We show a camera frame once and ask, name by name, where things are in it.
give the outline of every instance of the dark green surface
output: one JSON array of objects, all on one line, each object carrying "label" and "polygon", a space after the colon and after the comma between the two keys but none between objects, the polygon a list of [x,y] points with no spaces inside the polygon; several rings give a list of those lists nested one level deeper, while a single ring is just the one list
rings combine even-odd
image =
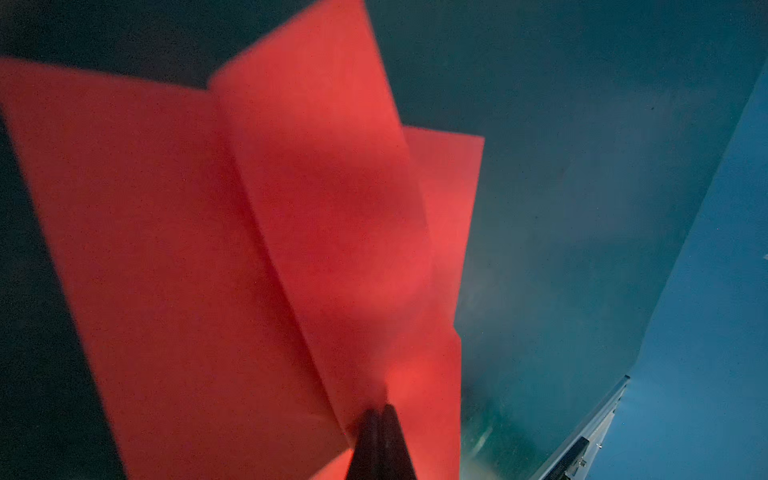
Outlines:
[{"label": "dark green surface", "polygon": [[[14,0],[0,49],[202,87],[306,3]],[[368,2],[404,123],[487,138],[456,319],[467,478],[526,478],[628,371],[765,59],[760,5]],[[120,478],[0,165],[0,478]]]}]

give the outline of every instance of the folded red paper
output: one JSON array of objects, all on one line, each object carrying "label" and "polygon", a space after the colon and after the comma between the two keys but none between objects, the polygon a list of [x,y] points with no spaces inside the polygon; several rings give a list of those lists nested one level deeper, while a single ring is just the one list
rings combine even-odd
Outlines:
[{"label": "folded red paper", "polygon": [[385,401],[458,478],[483,142],[401,126],[360,0],[210,91],[0,59],[0,106],[129,478],[340,478]]}]

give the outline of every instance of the red paper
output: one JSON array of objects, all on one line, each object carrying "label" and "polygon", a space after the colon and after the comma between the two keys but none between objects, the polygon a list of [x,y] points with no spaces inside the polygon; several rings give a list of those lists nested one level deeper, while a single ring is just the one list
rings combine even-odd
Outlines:
[{"label": "red paper", "polygon": [[318,2],[211,91],[0,59],[129,478],[346,471],[340,427],[385,401],[419,478],[458,478],[482,139],[401,127],[358,0]]}]

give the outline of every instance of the red cloth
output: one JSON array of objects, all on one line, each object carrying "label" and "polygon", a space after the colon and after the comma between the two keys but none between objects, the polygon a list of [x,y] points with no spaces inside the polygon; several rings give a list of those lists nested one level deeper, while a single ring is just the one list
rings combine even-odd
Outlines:
[{"label": "red cloth", "polygon": [[317,474],[339,478],[343,431],[386,401],[419,478],[458,478],[483,140],[402,127],[360,0],[209,91],[0,59],[0,106],[129,478],[341,454]]}]

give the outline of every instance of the blue wall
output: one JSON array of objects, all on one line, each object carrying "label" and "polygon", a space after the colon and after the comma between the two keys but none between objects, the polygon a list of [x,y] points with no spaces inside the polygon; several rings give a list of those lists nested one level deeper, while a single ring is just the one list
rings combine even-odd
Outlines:
[{"label": "blue wall", "polygon": [[768,478],[768,64],[631,376],[589,479]]}]

